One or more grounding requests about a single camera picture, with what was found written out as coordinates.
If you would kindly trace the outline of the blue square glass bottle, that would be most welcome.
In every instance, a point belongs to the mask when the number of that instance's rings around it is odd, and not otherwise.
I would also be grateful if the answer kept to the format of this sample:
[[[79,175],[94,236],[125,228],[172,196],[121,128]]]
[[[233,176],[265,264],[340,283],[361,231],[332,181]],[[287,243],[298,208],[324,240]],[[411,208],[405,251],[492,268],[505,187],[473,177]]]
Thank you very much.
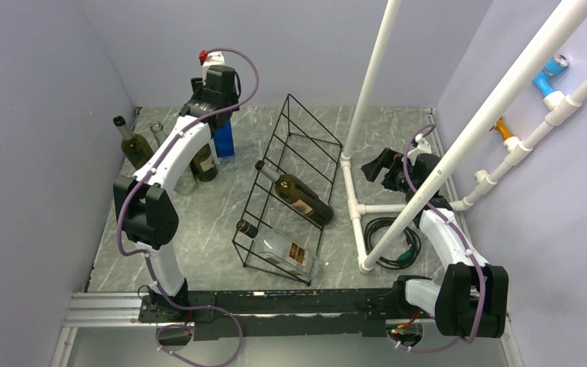
[[[213,141],[218,158],[228,158],[235,155],[232,123],[230,120],[215,133]]]

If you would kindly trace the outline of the dark green wine bottle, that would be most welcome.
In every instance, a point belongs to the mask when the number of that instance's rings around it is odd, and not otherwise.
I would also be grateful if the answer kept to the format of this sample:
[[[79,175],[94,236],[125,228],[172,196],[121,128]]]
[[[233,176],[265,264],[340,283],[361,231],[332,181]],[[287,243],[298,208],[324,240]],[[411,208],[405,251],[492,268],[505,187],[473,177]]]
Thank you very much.
[[[210,182],[219,174],[210,144],[204,145],[190,162],[194,177],[201,182]]]

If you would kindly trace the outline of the dark labelled wine bottle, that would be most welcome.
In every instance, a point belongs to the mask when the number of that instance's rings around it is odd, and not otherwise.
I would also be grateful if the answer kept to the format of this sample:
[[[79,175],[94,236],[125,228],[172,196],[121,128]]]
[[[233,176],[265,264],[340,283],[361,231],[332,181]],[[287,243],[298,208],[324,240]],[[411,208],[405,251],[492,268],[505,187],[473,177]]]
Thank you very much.
[[[320,226],[326,226],[332,221],[333,208],[301,179],[292,174],[281,174],[264,161],[257,161],[255,169],[274,183],[277,196],[299,214]]]

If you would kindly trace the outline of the clear square liquor bottle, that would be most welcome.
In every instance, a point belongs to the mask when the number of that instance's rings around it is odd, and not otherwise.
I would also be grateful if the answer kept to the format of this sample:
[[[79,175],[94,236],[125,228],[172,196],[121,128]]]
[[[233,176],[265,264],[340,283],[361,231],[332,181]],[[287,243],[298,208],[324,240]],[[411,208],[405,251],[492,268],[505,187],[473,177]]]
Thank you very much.
[[[244,219],[236,223],[236,229],[252,240],[254,253],[270,264],[305,282],[318,278],[321,259],[281,231],[270,227],[259,229]]]

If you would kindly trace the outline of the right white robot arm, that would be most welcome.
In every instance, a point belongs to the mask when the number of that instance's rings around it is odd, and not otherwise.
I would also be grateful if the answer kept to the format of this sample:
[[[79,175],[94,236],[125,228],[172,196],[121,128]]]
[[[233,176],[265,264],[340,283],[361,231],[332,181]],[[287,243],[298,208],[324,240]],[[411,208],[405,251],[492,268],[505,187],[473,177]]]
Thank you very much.
[[[499,338],[504,333],[509,276],[491,265],[463,234],[449,201],[439,193],[413,219],[434,247],[445,274],[441,284],[401,275],[391,290],[364,302],[373,318],[430,315],[444,336]]]

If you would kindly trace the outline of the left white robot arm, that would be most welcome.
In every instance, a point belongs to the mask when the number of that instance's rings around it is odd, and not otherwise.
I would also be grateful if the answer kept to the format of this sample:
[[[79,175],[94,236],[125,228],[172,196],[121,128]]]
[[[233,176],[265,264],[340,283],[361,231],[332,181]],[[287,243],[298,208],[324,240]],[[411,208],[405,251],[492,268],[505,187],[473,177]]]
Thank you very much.
[[[193,96],[154,156],[132,177],[114,183],[117,241],[134,243],[151,276],[149,288],[161,297],[159,311],[171,321],[187,315],[188,285],[179,269],[173,238],[179,216],[174,188],[192,159],[239,108],[236,71],[213,65],[204,77],[192,80]]]

